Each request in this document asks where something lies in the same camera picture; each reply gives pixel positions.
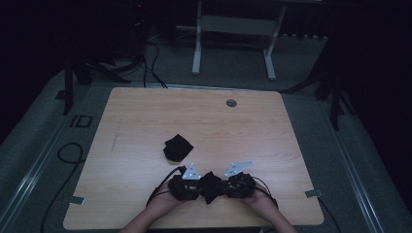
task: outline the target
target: light wood surface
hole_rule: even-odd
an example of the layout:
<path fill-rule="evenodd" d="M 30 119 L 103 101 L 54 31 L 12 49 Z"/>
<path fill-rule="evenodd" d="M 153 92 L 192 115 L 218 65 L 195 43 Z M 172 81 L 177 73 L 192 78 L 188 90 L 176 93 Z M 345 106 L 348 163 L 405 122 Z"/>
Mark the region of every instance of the light wood surface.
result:
<path fill-rule="evenodd" d="M 234 99 L 230 108 L 226 100 Z M 193 146 L 180 163 L 165 156 L 176 134 Z M 294 225 L 324 220 L 282 96 L 277 92 L 216 89 L 113 89 L 74 196 L 66 229 L 122 228 L 140 211 L 160 182 L 179 165 L 195 164 L 226 180 L 231 162 L 253 160 L 245 173 L 261 178 Z M 268 225 L 238 200 L 220 196 L 187 202 L 152 228 Z"/>

